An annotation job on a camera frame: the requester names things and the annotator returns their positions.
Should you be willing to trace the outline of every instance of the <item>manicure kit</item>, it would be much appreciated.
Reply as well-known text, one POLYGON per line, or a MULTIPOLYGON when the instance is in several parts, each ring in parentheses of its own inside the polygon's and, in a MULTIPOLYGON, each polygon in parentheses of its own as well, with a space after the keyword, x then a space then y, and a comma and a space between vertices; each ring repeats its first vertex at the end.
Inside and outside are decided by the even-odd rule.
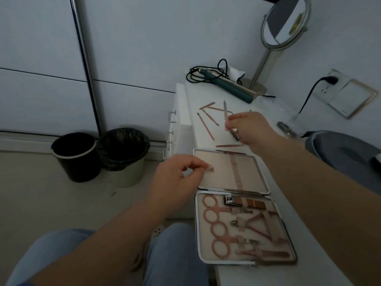
POLYGON ((297 255, 255 156, 194 149, 213 166, 195 195, 197 253, 207 264, 296 264, 297 255))

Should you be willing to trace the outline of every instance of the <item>black garbage bag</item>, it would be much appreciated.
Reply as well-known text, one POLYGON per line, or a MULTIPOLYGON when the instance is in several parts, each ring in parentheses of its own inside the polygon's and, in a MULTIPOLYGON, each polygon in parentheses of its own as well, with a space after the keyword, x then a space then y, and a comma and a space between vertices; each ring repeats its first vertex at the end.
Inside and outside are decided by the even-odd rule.
POLYGON ((111 172, 124 170, 144 158, 149 148, 148 137, 130 127, 109 130, 96 143, 102 163, 111 172))

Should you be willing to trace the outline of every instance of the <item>black cable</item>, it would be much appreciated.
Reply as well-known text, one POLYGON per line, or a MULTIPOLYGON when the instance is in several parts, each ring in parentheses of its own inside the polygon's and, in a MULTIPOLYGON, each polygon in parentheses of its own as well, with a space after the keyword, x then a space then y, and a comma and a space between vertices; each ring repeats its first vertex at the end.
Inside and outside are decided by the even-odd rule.
POLYGON ((308 93, 308 96, 307 96, 307 99, 306 101, 304 102, 303 106, 302 106, 302 109, 299 111, 299 114, 302 112, 304 106, 306 105, 308 99, 310 98, 311 94, 312 94, 312 91, 315 89, 315 87, 317 86, 317 84, 320 82, 320 81, 326 81, 328 82, 329 84, 332 84, 332 85, 335 85, 337 83, 337 81, 339 81, 339 78, 337 78, 336 76, 326 76, 326 77, 322 77, 320 78, 313 86, 312 86, 312 89, 310 90, 310 92, 308 93))
MULTIPOLYGON (((201 83, 201 82, 206 82, 206 83, 211 83, 211 80, 213 79, 217 79, 219 77, 225 77, 227 79, 230 79, 229 78, 229 75, 227 74, 227 61, 225 58, 222 58, 218 64, 217 64, 217 67, 211 67, 211 66, 195 66, 195 67, 192 67, 188 74, 186 75, 186 80, 188 80, 189 82, 191 83, 201 83), (219 67, 219 65, 221 64, 221 62, 225 61, 225 65, 226 65, 226 71, 222 68, 219 67), (198 72, 199 69, 207 69, 208 71, 213 71, 213 72, 216 72, 218 74, 218 76, 216 77, 213 77, 213 78, 205 78, 204 76, 200 76, 200 75, 195 75, 196 72, 198 72)), ((238 80, 237 80, 237 84, 239 85, 242 85, 242 82, 241 82, 241 78, 243 76, 241 76, 238 80)))

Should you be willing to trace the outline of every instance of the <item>jeans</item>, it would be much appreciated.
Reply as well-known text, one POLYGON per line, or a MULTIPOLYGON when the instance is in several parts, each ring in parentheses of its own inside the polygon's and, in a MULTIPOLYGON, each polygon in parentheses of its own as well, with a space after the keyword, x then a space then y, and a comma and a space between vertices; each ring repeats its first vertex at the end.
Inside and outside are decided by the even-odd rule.
MULTIPOLYGON (((40 237, 16 265, 5 286, 30 279, 60 257, 69 254, 95 231, 70 229, 40 237)), ((208 285, 207 265, 197 257, 195 233, 191 226, 175 223, 150 245, 144 286, 208 285)))

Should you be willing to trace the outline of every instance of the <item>trash can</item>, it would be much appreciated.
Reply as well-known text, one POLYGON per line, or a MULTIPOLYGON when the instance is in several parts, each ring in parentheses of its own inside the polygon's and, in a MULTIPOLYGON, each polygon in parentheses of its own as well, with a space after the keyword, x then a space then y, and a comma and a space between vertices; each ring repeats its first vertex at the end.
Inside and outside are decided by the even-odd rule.
POLYGON ((112 129, 96 143, 100 160, 116 187, 131 187, 141 180, 149 147, 148 137, 130 127, 112 129))
POLYGON ((68 177, 81 183, 92 180, 101 171, 95 142, 91 134, 75 132, 56 139, 50 149, 68 177))

